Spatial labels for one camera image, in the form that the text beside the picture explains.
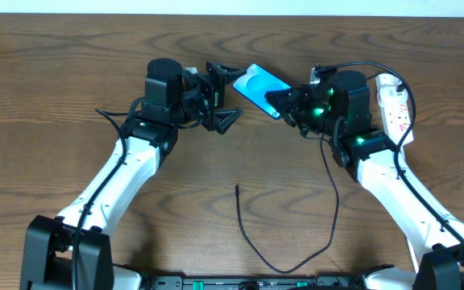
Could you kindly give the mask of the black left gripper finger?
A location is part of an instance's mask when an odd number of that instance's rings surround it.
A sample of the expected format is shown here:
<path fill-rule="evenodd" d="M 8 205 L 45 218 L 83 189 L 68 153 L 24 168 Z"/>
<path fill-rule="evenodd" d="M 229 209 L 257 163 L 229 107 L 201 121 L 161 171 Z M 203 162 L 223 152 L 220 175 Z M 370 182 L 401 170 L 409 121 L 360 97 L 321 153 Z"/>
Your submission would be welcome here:
<path fill-rule="evenodd" d="M 223 85 L 228 85 L 247 73 L 244 68 L 233 68 L 216 62 L 207 62 L 206 70 L 214 81 Z"/>
<path fill-rule="evenodd" d="M 220 134 L 225 134 L 232 124 L 243 114 L 240 109 L 220 109 L 214 111 L 214 130 Z"/>

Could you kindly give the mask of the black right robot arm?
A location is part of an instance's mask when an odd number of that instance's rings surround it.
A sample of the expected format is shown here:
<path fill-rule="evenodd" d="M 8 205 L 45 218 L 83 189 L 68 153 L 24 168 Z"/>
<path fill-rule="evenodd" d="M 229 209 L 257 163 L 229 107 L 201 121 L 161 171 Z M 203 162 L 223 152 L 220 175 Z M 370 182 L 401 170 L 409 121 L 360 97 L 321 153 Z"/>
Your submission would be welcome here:
<path fill-rule="evenodd" d="M 352 280 L 365 289 L 464 289 L 464 223 L 418 180 L 401 146 L 371 124 L 371 92 L 361 72 L 318 72 L 299 88 L 266 93 L 302 135 L 328 137 L 333 158 L 388 211 L 411 244 L 415 272 L 381 265 Z"/>

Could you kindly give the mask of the blue Galaxy smartphone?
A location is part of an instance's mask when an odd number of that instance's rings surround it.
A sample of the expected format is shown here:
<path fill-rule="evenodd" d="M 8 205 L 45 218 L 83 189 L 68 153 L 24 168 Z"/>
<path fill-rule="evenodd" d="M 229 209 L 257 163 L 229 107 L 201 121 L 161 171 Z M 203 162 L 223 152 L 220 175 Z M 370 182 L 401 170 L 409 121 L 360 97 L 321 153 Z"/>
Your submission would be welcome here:
<path fill-rule="evenodd" d="M 246 73 L 233 83 L 233 88 L 271 118 L 280 119 L 279 112 L 267 102 L 265 94 L 290 89 L 291 86 L 261 66 L 251 64 Z"/>

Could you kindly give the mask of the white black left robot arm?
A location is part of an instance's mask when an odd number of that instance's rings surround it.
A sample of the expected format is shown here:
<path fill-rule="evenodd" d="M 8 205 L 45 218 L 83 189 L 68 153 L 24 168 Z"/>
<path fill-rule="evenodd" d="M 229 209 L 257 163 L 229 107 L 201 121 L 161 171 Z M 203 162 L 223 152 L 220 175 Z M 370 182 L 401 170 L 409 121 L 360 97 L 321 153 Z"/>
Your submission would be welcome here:
<path fill-rule="evenodd" d="M 245 70 L 209 62 L 204 72 L 158 58 L 130 104 L 111 156 L 87 188 L 54 218 L 27 227 L 21 289 L 148 289 L 146 275 L 114 263 L 111 237 L 140 188 L 174 148 L 180 130 L 223 135 L 242 114 L 224 107 L 225 87 Z"/>

